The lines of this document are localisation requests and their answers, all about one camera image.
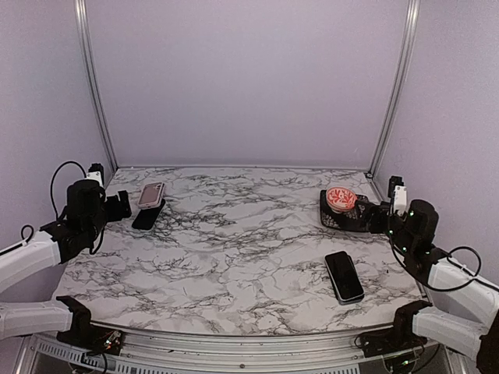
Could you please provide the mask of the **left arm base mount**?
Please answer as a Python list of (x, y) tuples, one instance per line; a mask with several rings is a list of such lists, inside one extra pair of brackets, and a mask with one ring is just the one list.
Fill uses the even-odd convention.
[(118, 356), (122, 350), (124, 333), (121, 330), (113, 330), (95, 327), (91, 331), (84, 332), (57, 332), (56, 339), (62, 343), (82, 348), (91, 354), (102, 353)]

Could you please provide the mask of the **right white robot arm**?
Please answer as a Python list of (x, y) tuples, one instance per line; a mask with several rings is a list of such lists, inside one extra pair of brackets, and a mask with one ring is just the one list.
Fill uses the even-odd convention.
[(396, 310), (390, 328), (361, 333), (359, 348), (373, 357), (434, 340), (474, 361), (481, 373), (496, 373), (498, 286), (433, 244), (438, 214), (430, 203), (414, 199), (408, 210), (396, 209), (395, 203), (382, 207), (384, 232), (402, 269), (427, 290), (446, 294), (473, 318), (445, 312), (431, 302), (410, 302)]

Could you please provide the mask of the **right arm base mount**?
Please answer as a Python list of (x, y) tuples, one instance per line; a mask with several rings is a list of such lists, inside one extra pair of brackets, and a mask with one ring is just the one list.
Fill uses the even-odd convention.
[(389, 328), (361, 333), (354, 339), (354, 345), (363, 351), (365, 358), (371, 358), (417, 347), (424, 348), (427, 341), (425, 337), (418, 337), (413, 333), (397, 333)]

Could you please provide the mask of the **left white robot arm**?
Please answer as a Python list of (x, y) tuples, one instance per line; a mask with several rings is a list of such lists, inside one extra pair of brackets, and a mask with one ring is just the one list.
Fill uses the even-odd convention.
[[(93, 179), (73, 183), (67, 188), (67, 204), (61, 216), (1, 250), (1, 290), (41, 270), (65, 264), (84, 250), (96, 254), (103, 244), (106, 225), (129, 218), (131, 213), (127, 191), (108, 197)], [(90, 320), (90, 310), (69, 296), (48, 302), (2, 303), (1, 339), (56, 331), (90, 347), (99, 337)]]

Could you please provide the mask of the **black phone with silver edge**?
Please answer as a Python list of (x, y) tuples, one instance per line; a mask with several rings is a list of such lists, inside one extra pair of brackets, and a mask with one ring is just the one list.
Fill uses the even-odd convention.
[(334, 252), (324, 257), (325, 265), (337, 298), (353, 298), (364, 294), (351, 256), (345, 252)]

